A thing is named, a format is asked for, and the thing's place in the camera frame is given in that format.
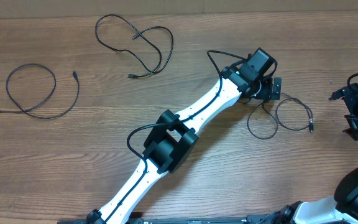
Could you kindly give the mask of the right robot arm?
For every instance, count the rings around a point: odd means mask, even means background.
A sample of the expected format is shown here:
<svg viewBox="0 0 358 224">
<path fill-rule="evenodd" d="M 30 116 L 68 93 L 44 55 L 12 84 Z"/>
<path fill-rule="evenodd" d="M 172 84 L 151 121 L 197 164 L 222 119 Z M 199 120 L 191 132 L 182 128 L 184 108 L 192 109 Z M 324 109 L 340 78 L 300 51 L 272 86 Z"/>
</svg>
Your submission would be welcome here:
<svg viewBox="0 0 358 224">
<path fill-rule="evenodd" d="M 344 100 L 350 114 L 345 130 L 358 141 L 358 83 L 332 93 L 330 99 Z M 315 202 L 296 202 L 272 215 L 271 223 L 358 223 L 358 167 L 339 183 L 332 197 Z"/>
</svg>

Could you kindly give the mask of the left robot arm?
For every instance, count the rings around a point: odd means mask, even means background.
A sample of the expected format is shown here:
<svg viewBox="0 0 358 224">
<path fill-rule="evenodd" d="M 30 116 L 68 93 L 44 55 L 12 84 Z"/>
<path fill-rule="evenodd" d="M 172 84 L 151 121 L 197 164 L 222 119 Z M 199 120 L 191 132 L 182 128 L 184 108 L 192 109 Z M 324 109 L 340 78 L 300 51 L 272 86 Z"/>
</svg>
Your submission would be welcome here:
<svg viewBox="0 0 358 224">
<path fill-rule="evenodd" d="M 199 140 L 198 133 L 216 115 L 242 96 L 266 99 L 268 94 L 278 95 L 272 83 L 277 65 L 262 49 L 246 58 L 238 57 L 230 66 L 217 70 L 216 84 L 195 103 L 176 113 L 166 110 L 156 123 L 133 130 L 130 137 L 150 130 L 138 166 L 118 193 L 103 207 L 90 212 L 85 222 L 126 223 L 153 184 L 183 164 Z"/>
</svg>

